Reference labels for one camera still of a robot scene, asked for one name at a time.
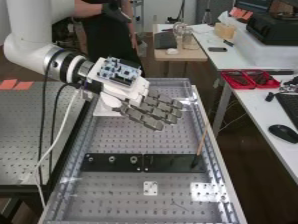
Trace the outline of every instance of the person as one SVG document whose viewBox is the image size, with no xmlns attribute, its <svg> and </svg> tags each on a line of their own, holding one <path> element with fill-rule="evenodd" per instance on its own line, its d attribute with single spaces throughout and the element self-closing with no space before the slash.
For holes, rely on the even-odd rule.
<svg viewBox="0 0 298 224">
<path fill-rule="evenodd" d="M 141 65 L 129 0 L 76 0 L 74 16 L 82 18 L 92 62 L 109 56 Z"/>
</svg>

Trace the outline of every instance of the robotic arm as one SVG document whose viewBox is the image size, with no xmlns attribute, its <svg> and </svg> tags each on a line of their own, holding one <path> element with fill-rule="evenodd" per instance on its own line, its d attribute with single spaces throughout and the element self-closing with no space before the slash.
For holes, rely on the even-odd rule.
<svg viewBox="0 0 298 224">
<path fill-rule="evenodd" d="M 74 0 L 9 0 L 7 5 L 12 33 L 4 53 L 9 61 L 40 74 L 48 72 L 64 83 L 78 83 L 86 93 L 98 94 L 94 116 L 125 115 L 160 131 L 162 121 L 177 123 L 182 104 L 149 91 L 138 65 L 116 58 L 92 63 L 52 44 L 52 23 L 73 14 Z"/>
</svg>

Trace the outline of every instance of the red box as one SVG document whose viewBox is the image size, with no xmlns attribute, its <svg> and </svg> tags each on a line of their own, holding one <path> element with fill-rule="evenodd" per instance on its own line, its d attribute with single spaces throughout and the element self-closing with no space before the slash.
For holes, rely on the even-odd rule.
<svg viewBox="0 0 298 224">
<path fill-rule="evenodd" d="M 261 89 L 279 88 L 281 83 L 273 76 L 262 70 L 243 70 L 242 71 L 249 79 L 254 82 L 255 87 Z"/>
<path fill-rule="evenodd" d="M 255 88 L 255 82 L 247 77 L 247 75 L 241 70 L 222 71 L 221 76 L 234 89 Z"/>
</svg>

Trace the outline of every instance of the transparent acrylic enclosure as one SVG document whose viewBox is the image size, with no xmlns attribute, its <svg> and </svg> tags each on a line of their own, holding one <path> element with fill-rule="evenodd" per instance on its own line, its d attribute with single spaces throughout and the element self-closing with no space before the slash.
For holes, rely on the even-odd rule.
<svg viewBox="0 0 298 224">
<path fill-rule="evenodd" d="M 194 154 L 205 122 L 188 79 L 150 79 L 150 88 L 184 103 L 177 125 L 153 132 L 128 118 L 92 117 L 93 100 L 44 223 L 239 223 L 209 136 L 205 173 L 81 172 L 86 153 Z M 144 183 L 157 192 L 144 194 Z"/>
</svg>

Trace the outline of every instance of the wooden stick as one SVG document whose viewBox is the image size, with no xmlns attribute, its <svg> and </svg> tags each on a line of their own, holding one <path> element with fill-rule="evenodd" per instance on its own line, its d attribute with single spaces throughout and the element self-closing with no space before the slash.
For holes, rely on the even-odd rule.
<svg viewBox="0 0 298 224">
<path fill-rule="evenodd" d="M 205 141 L 205 138 L 206 138 L 206 135 L 207 135 L 209 125 L 210 125 L 210 122 L 207 120 L 207 122 L 205 124 L 205 130 L 203 130 L 202 138 L 201 138 L 199 145 L 198 145 L 197 156 L 199 156 L 201 152 L 202 152 L 202 146 L 203 146 L 203 141 Z"/>
</svg>

